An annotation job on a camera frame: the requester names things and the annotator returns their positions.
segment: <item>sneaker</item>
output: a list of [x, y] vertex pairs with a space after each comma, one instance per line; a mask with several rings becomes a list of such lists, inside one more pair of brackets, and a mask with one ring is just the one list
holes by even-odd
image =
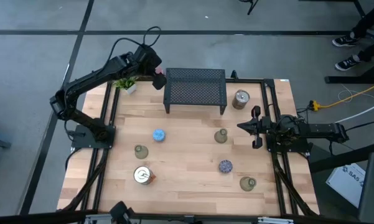
[[352, 67], [358, 65], [360, 62], [354, 60], [353, 56], [349, 57], [348, 59], [341, 61], [337, 64], [335, 64], [335, 68], [339, 71], [347, 71], [351, 69]]
[[350, 34], [332, 40], [332, 44], [336, 47], [353, 47], [358, 44], [359, 39], [351, 38]]

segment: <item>wooden tabletop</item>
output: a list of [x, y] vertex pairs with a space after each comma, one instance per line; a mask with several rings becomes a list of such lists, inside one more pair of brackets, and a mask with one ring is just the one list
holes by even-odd
[[[296, 114], [289, 81], [275, 80], [275, 84], [281, 114]], [[239, 89], [246, 90], [251, 97], [243, 110], [231, 105]], [[271, 94], [267, 91], [271, 103]], [[99, 117], [104, 94], [105, 85], [89, 91], [83, 112]], [[116, 138], [108, 157], [99, 210], [107, 212], [122, 200], [137, 213], [279, 215], [271, 155], [265, 145], [252, 149], [253, 136], [236, 126], [251, 119], [254, 105], [259, 105], [264, 113], [260, 85], [227, 83], [227, 101], [223, 116], [218, 106], [172, 105], [170, 114], [166, 114], [163, 89], [155, 90], [151, 82], [138, 82], [132, 95], [121, 92], [115, 119]], [[111, 104], [110, 99], [106, 123]], [[155, 142], [152, 138], [158, 128], [166, 132], [164, 142]], [[220, 128], [228, 130], [224, 144], [214, 140]], [[137, 144], [147, 146], [147, 158], [135, 157]], [[66, 206], [85, 183], [91, 152], [91, 149], [82, 149], [70, 159], [58, 208]], [[288, 155], [295, 188], [318, 213], [306, 159], [296, 153]], [[218, 164], [224, 159], [233, 164], [229, 174], [218, 171]], [[156, 175], [149, 185], [134, 180], [133, 172], [139, 166], [150, 168]], [[257, 180], [251, 192], [240, 188], [240, 179], [244, 176]], [[91, 189], [89, 208], [95, 185]], [[284, 196], [290, 212], [285, 187]]]

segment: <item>person's leg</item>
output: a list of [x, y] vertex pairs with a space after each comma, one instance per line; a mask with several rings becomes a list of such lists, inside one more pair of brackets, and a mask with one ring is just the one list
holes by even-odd
[[374, 56], [374, 44], [360, 51], [358, 55], [352, 55], [348, 59], [335, 64], [335, 68], [339, 71], [347, 71], [358, 65], [361, 61], [369, 62]]
[[336, 47], [352, 47], [356, 46], [358, 40], [365, 37], [367, 29], [374, 25], [374, 8], [358, 24], [352, 29], [351, 33], [344, 37], [336, 38], [332, 41]]

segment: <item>can lid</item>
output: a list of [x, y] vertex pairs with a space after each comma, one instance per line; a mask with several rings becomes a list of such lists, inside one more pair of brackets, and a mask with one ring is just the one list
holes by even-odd
[[250, 98], [249, 93], [245, 90], [238, 90], [235, 97], [241, 103], [246, 103]]
[[134, 179], [139, 183], [145, 183], [149, 180], [151, 172], [147, 167], [138, 167], [134, 171]]

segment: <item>concrete floor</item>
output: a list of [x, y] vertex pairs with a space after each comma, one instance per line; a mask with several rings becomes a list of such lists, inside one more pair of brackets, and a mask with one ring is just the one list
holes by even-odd
[[[365, 12], [374, 6], [374, 1], [360, 2]], [[0, 0], [0, 29], [78, 30], [87, 4], [88, 0]], [[161, 26], [164, 30], [349, 30], [360, 19], [351, 2], [265, 0], [257, 4], [252, 15], [247, 16], [247, 10], [248, 4], [236, 0], [102, 0], [95, 1], [86, 29], [145, 30]], [[129, 37], [142, 40], [138, 35]], [[85, 35], [71, 80], [100, 68], [117, 38]], [[337, 101], [344, 87], [326, 85], [324, 76], [340, 75], [334, 63], [373, 43], [365, 39], [357, 47], [337, 49], [330, 43], [333, 38], [163, 35], [154, 48], [164, 68], [224, 68], [229, 75], [236, 70], [240, 77], [290, 79], [296, 108], [303, 108], [309, 100], [323, 105]], [[0, 138], [12, 142], [10, 149], [0, 149], [0, 215], [13, 215], [19, 209], [50, 116], [49, 98], [62, 82], [75, 40], [75, 35], [0, 35]], [[120, 42], [113, 55], [135, 49], [132, 43]], [[372, 65], [374, 60], [343, 74], [359, 75]], [[369, 86], [346, 85], [355, 91]], [[373, 98], [359, 96], [350, 103], [311, 113], [310, 122], [334, 122], [373, 105]], [[344, 125], [372, 120], [374, 111]], [[349, 135], [351, 140], [346, 144], [353, 148], [374, 143], [374, 125]], [[327, 141], [313, 142], [322, 149], [329, 145]], [[70, 141], [59, 121], [30, 212], [55, 210], [69, 150]], [[336, 154], [348, 150], [334, 144]], [[340, 218], [340, 214], [329, 211], [332, 209], [326, 194], [317, 197], [322, 214]]]

